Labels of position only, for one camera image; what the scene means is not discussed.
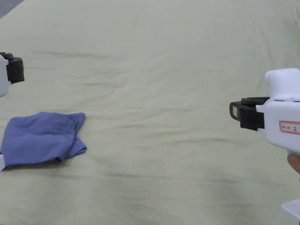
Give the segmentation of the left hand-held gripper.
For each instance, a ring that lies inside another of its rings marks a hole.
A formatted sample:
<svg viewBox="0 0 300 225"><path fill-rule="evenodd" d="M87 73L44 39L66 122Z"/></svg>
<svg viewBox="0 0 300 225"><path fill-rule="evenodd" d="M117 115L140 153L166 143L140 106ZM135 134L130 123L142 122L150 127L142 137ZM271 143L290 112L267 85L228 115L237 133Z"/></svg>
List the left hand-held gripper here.
<svg viewBox="0 0 300 225"><path fill-rule="evenodd" d="M24 82L23 59L12 53L0 53L0 98L9 92L10 84Z"/></svg>

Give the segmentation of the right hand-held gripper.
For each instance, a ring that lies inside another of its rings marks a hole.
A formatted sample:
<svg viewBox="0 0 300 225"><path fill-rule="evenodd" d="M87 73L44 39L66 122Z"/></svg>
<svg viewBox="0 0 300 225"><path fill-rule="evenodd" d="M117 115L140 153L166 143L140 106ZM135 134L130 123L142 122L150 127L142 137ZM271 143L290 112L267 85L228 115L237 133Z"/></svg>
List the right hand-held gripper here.
<svg viewBox="0 0 300 225"><path fill-rule="evenodd" d="M268 71L270 97L248 97L229 104L230 116L240 127L258 130L274 146L300 153L300 71Z"/></svg>

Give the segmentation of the person's right hand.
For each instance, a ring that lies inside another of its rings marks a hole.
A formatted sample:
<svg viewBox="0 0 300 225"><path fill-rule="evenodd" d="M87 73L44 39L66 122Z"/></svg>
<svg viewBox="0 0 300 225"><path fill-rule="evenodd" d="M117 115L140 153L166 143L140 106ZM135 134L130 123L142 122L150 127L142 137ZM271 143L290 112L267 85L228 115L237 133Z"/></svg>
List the person's right hand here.
<svg viewBox="0 0 300 225"><path fill-rule="evenodd" d="M289 165L295 170L298 174L300 174L300 155L296 153L291 153L287 156L287 161Z"/></svg>

